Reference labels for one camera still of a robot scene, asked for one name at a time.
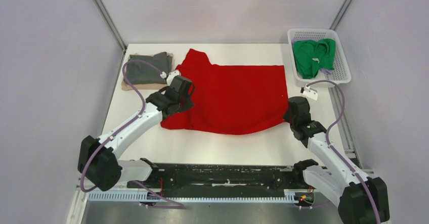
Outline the red t-shirt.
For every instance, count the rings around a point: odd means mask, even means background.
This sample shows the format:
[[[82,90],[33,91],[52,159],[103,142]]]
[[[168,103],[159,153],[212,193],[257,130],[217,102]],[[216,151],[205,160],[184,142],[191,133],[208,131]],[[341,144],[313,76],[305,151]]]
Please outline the red t-shirt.
[[[194,106],[163,122],[165,129],[246,135],[284,122],[286,76],[279,65],[217,65],[206,53],[189,49],[177,66],[195,90]]]

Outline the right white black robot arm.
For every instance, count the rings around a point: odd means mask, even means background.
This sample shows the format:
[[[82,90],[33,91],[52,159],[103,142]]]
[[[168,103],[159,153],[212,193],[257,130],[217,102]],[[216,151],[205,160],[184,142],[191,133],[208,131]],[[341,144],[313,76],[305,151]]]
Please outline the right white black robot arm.
[[[337,207],[343,223],[383,223],[390,220],[388,189],[380,177],[370,177],[327,140],[327,130],[311,119],[310,104],[304,97],[288,99],[283,116],[294,137],[315,154],[313,159],[293,166],[292,181],[323,194]]]

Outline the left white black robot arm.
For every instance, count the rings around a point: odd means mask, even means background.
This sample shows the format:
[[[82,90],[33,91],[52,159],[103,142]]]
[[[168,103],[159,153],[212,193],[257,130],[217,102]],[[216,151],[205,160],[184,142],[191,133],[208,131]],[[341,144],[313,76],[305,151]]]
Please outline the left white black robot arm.
[[[157,166],[149,160],[121,160],[120,157],[146,131],[193,107],[193,82],[181,75],[171,75],[167,80],[167,86],[149,95],[142,108],[118,127],[97,138],[87,136],[82,140],[77,169],[83,191],[86,191],[85,179],[101,191],[108,191],[121,182],[141,181],[146,187],[158,183]]]

